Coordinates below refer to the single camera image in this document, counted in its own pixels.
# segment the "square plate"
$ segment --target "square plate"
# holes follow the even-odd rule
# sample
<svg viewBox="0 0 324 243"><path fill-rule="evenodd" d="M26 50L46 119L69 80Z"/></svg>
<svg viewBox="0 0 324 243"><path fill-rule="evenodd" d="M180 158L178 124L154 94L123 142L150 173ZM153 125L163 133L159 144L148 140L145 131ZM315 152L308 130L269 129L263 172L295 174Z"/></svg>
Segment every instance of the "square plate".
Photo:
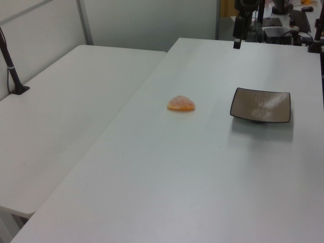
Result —
<svg viewBox="0 0 324 243"><path fill-rule="evenodd" d="M256 123L288 123L290 93L237 88L230 115Z"/></svg>

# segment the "table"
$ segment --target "table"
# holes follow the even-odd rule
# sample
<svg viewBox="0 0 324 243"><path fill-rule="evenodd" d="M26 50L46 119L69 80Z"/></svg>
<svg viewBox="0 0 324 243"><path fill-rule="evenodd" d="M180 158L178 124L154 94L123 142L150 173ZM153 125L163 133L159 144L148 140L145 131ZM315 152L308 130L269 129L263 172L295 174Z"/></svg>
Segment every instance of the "table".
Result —
<svg viewBox="0 0 324 243"><path fill-rule="evenodd" d="M79 46L0 102L0 210L29 218L164 52Z"/></svg>
<svg viewBox="0 0 324 243"><path fill-rule="evenodd" d="M237 87L291 122L231 117ZM181 38L12 242L322 242L323 145L319 55Z"/></svg>

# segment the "computer monitor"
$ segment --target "computer monitor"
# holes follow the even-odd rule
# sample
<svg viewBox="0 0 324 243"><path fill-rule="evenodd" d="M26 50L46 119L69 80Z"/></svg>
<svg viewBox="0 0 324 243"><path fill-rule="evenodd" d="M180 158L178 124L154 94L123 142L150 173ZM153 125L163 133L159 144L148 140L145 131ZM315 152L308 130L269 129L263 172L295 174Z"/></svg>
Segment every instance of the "computer monitor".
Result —
<svg viewBox="0 0 324 243"><path fill-rule="evenodd" d="M294 5L287 3L285 0L273 0L274 6L272 7L273 14L286 14L293 9Z"/></svg>

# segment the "keyboard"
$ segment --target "keyboard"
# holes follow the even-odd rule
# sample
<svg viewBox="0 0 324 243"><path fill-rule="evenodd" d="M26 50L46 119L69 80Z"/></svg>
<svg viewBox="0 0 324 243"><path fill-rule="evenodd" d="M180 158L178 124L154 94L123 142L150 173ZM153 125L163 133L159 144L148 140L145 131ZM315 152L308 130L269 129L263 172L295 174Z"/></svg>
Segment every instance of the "keyboard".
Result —
<svg viewBox="0 0 324 243"><path fill-rule="evenodd" d="M310 32L310 25L306 13L291 10L290 11L290 25L295 25L299 28L299 32L308 33Z"/></svg>

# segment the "white desk surface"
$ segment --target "white desk surface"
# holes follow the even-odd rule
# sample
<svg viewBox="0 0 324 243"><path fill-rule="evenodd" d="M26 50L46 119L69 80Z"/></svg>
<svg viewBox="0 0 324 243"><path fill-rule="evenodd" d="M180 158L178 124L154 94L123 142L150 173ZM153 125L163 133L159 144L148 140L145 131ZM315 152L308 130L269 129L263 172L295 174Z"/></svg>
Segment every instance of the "white desk surface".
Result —
<svg viewBox="0 0 324 243"><path fill-rule="evenodd" d="M0 102L0 210L30 217L164 52L79 46Z"/></svg>
<svg viewBox="0 0 324 243"><path fill-rule="evenodd" d="M237 87L291 92L291 122L231 117ZM12 243L322 242L323 147L319 55L179 39Z"/></svg>

